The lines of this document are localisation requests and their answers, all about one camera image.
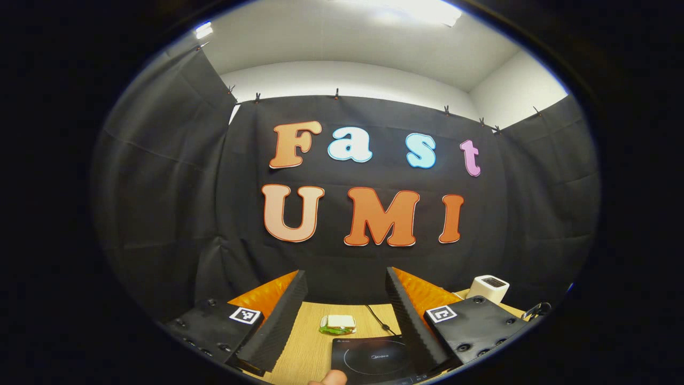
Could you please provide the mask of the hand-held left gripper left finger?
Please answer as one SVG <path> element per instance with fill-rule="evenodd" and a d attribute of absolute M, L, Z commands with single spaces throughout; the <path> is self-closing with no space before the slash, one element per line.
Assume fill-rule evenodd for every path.
<path fill-rule="evenodd" d="M 305 271 L 296 270 L 229 301 L 199 301 L 166 328 L 219 365 L 264 374 L 274 370 L 307 293 Z"/>

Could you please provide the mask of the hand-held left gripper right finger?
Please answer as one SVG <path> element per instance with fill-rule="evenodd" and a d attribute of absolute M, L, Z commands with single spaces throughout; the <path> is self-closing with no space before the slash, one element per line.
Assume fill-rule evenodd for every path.
<path fill-rule="evenodd" d="M 527 331 L 530 323 L 482 296 L 461 299 L 401 269 L 386 269 L 386 292 L 419 372 L 471 365 Z"/>

